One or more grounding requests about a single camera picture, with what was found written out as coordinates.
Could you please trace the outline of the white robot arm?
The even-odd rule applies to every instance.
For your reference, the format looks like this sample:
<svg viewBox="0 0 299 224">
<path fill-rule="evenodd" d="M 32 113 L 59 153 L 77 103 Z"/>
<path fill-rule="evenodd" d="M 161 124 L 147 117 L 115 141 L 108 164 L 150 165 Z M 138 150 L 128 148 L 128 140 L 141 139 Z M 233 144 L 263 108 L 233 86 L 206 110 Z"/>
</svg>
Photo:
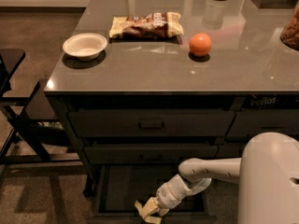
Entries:
<svg viewBox="0 0 299 224">
<path fill-rule="evenodd" d="M 135 207 L 144 221 L 160 224 L 213 179 L 238 185 L 238 224 L 299 224 L 299 141 L 282 133 L 254 136 L 240 158 L 182 162 L 177 175 Z"/>
</svg>

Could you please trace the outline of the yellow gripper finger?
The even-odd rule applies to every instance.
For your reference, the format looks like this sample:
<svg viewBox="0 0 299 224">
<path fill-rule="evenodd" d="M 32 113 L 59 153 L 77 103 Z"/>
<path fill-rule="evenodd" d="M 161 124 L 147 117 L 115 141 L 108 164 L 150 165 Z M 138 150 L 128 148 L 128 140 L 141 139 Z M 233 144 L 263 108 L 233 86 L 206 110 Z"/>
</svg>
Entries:
<svg viewBox="0 0 299 224">
<path fill-rule="evenodd" d="M 145 222 L 149 224 L 161 224 L 162 218 L 161 217 L 145 217 Z"/>
<path fill-rule="evenodd" d="M 157 213 L 158 211 L 159 211 L 159 206 L 157 204 L 157 200 L 154 197 L 151 197 L 143 205 L 140 216 L 146 219 L 147 217 L 150 217 L 151 215 Z"/>
</svg>

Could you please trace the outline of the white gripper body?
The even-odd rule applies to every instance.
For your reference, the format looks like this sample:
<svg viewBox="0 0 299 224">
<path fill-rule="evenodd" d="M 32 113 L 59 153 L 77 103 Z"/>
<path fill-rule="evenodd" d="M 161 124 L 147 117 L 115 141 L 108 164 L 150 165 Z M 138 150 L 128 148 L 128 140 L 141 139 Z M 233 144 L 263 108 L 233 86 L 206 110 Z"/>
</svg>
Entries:
<svg viewBox="0 0 299 224">
<path fill-rule="evenodd" d="M 177 199 L 171 192 L 170 188 L 163 184 L 156 192 L 156 199 L 158 206 L 161 209 L 173 209 L 181 203 L 181 200 Z"/>
</svg>

